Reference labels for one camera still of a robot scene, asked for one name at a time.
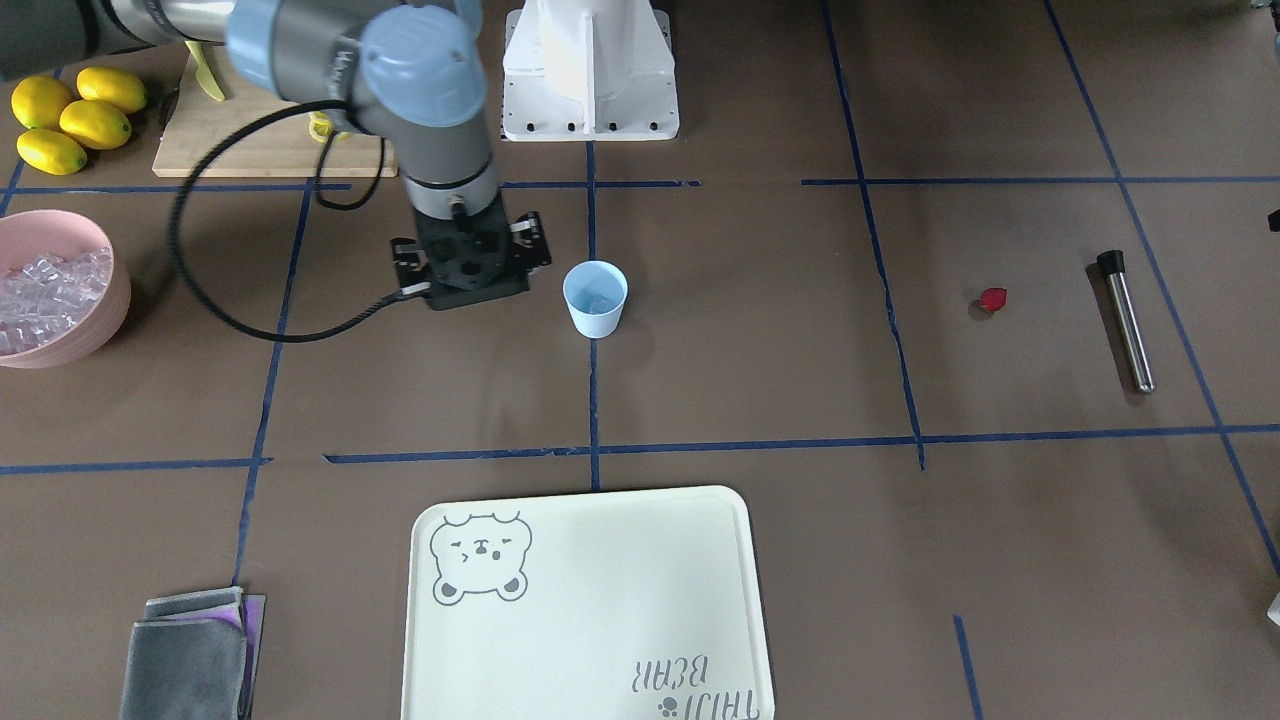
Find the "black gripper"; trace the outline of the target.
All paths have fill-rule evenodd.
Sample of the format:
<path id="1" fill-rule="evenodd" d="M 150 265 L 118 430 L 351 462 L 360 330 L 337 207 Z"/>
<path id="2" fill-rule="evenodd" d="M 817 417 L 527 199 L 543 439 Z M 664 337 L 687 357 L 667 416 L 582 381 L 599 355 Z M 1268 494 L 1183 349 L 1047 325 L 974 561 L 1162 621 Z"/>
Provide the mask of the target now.
<path id="1" fill-rule="evenodd" d="M 552 264 L 540 215 L 511 220 L 500 195 L 476 214 L 454 201 L 445 218 L 416 211 L 413 219 L 413 238 L 390 241 L 399 296 L 435 311 L 526 292 L 530 277 Z"/>

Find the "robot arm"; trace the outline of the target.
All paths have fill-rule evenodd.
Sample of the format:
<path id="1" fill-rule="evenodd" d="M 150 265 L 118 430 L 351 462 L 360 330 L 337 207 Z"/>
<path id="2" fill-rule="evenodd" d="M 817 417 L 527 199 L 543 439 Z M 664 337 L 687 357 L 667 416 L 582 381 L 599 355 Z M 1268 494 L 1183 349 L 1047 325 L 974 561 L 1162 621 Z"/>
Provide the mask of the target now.
<path id="1" fill-rule="evenodd" d="M 413 209 L 404 278 L 435 310 L 526 292 L 550 263 L 536 214 L 509 223 L 485 123 L 477 1 L 5 1 L 3 78 L 212 41 L 279 99 L 384 138 Z"/>

